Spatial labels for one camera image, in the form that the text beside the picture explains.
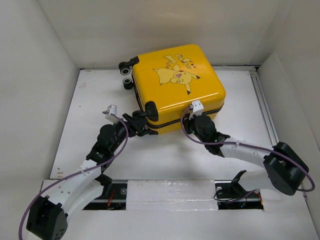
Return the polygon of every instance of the yellow suitcase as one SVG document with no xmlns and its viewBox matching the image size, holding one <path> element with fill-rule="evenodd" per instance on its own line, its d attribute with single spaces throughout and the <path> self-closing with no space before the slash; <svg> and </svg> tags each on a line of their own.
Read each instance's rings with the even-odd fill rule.
<svg viewBox="0 0 320 240">
<path fill-rule="evenodd" d="M 145 53 L 121 62 L 122 75 L 132 67 L 132 80 L 140 111 L 133 116 L 147 117 L 154 134 L 180 129 L 183 111 L 195 100 L 203 104 L 203 114 L 214 118 L 224 105 L 226 91 L 201 48 L 195 44 Z"/>
</svg>

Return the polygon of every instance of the white wall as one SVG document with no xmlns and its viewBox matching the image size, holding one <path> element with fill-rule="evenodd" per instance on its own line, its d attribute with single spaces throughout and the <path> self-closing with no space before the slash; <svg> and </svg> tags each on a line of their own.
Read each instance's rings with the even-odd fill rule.
<svg viewBox="0 0 320 240">
<path fill-rule="evenodd" d="M 47 178 L 78 70 L 36 0 L 1 1 L 0 55 L 0 178 Z"/>
<path fill-rule="evenodd" d="M 259 69 L 277 134 L 308 164 L 308 205 L 320 233 L 320 1 L 294 0 L 271 57 Z"/>
<path fill-rule="evenodd" d="M 292 0 L 38 0 L 79 68 L 196 43 L 214 65 L 262 63 Z"/>
</svg>

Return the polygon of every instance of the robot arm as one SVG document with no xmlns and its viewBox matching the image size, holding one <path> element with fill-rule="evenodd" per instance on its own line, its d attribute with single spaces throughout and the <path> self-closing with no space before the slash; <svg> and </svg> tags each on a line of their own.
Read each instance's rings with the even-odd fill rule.
<svg viewBox="0 0 320 240">
<path fill-rule="evenodd" d="M 218 132 L 210 117 L 202 115 L 200 101 L 193 102 L 190 109 L 190 115 L 181 121 L 186 134 L 193 133 L 200 140 L 198 143 L 204 144 L 213 155 L 239 159 L 261 167 L 259 171 L 239 172 L 225 189 L 221 189 L 224 197 L 228 192 L 241 198 L 249 191 L 259 189 L 278 190 L 290 196 L 295 194 L 309 168 L 286 143 L 266 147 L 247 144 Z"/>
<path fill-rule="evenodd" d="M 73 212 L 83 209 L 103 193 L 109 194 L 112 179 L 103 173 L 112 163 L 115 151 L 127 138 L 127 130 L 130 138 L 148 133 L 145 118 L 133 118 L 127 114 L 123 117 L 126 121 L 107 124 L 100 129 L 97 142 L 77 170 L 81 173 L 68 178 L 45 197 L 36 199 L 26 224 L 30 232 L 42 240 L 58 240 L 65 234 Z"/>
</svg>

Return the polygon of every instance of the red wire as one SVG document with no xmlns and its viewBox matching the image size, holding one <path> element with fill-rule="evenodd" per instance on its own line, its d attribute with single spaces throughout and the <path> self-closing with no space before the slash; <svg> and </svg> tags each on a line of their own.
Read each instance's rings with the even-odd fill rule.
<svg viewBox="0 0 320 240">
<path fill-rule="evenodd" d="M 114 198 L 114 196 L 115 196 L 115 190 L 113 190 L 112 191 L 112 193 L 111 193 L 111 197 L 109 198 L 109 200 L 108 200 L 108 203 L 107 203 L 107 208 L 106 209 L 109 209 L 110 208 L 110 205 L 111 205 L 111 201 L 112 201 L 112 199 Z"/>
<path fill-rule="evenodd" d="M 260 202 L 262 202 L 262 197 L 260 193 L 253 192 L 253 194 L 257 195 L 259 197 Z"/>
</svg>

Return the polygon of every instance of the screw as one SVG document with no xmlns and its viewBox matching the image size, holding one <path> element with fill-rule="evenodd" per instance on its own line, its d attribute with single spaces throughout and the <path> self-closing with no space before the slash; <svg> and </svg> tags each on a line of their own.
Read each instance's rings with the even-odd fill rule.
<svg viewBox="0 0 320 240">
<path fill-rule="evenodd" d="M 127 194 L 127 189 L 125 187 L 120 189 L 121 195 L 126 195 Z"/>
</svg>

